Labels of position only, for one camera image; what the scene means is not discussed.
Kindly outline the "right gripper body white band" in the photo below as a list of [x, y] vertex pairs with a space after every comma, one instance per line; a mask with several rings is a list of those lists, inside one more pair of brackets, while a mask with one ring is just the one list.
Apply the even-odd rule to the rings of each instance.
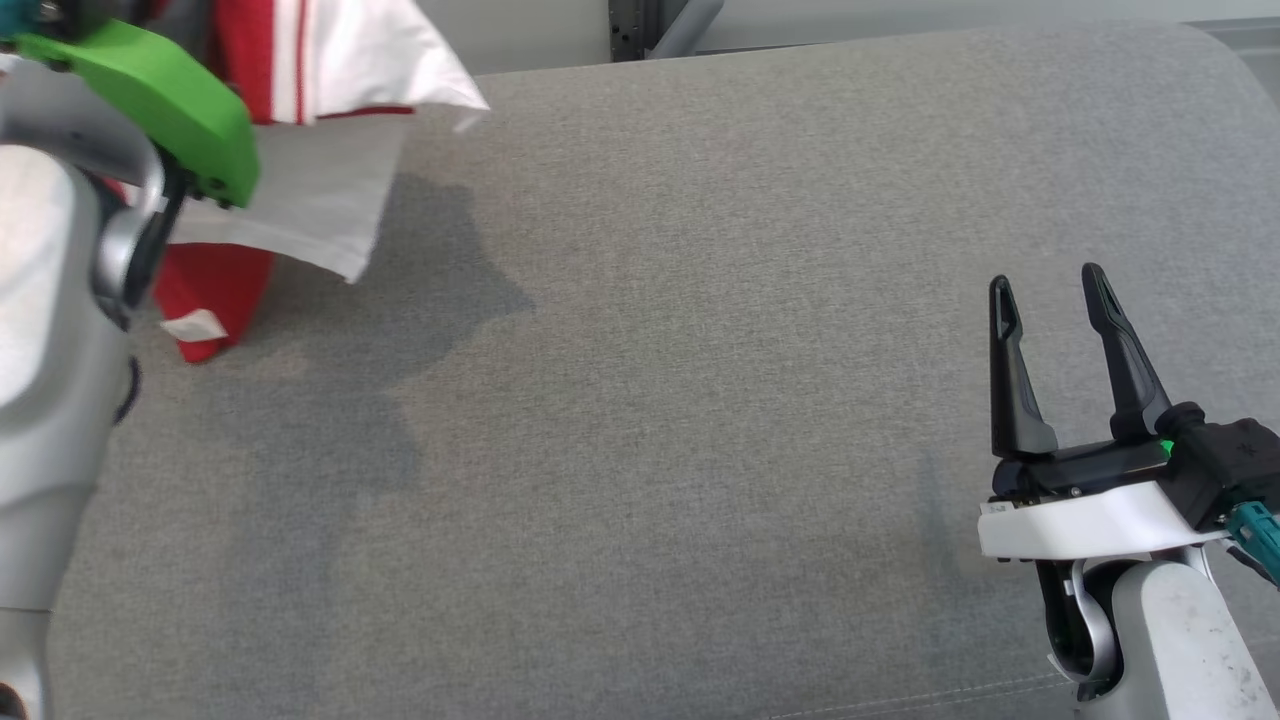
[[1228, 538], [1190, 527], [1160, 488], [1171, 443], [1097, 443], [1062, 452], [1050, 473], [1066, 479], [1036, 502], [993, 498], [980, 507], [978, 539], [988, 559], [1073, 561], [1155, 553]]

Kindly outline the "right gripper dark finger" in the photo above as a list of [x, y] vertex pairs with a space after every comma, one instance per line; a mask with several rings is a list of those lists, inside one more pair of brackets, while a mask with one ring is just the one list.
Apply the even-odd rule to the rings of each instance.
[[1103, 346], [1114, 397], [1112, 438], [1125, 445], [1153, 439], [1156, 421], [1171, 407], [1164, 384], [1100, 264], [1082, 266], [1082, 288], [1091, 327]]
[[1059, 450], [1053, 428], [1041, 414], [1021, 352], [1023, 323], [1012, 286], [997, 275], [989, 283], [991, 448], [1002, 460], [1048, 456]]

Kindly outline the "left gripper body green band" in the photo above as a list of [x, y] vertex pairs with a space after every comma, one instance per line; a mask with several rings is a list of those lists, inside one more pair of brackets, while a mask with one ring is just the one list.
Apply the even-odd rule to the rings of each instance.
[[250, 205], [260, 161], [248, 108], [178, 44], [123, 20], [105, 20], [76, 41], [28, 31], [9, 42], [24, 59], [81, 77], [191, 172], [205, 196]]

